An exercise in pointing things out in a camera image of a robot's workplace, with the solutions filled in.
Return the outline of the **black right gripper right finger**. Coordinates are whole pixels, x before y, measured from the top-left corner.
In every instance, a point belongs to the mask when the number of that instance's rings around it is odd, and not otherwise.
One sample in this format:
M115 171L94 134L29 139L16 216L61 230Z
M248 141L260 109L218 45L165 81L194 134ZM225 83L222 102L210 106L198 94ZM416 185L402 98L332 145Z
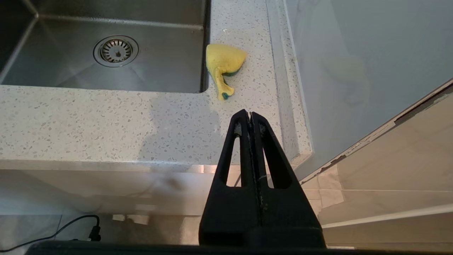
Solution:
M267 247L326 247L321 225L270 123L252 112L251 128L259 203L257 239Z

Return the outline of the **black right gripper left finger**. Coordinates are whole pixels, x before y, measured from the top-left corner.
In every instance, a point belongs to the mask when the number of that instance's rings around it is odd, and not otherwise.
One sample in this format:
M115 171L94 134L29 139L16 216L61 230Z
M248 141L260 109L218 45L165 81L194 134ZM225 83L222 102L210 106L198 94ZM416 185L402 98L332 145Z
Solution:
M227 185L235 140L240 144L240 187ZM251 117L246 110L230 121L199 226L200 245L262 247L259 178L262 153L257 152Z

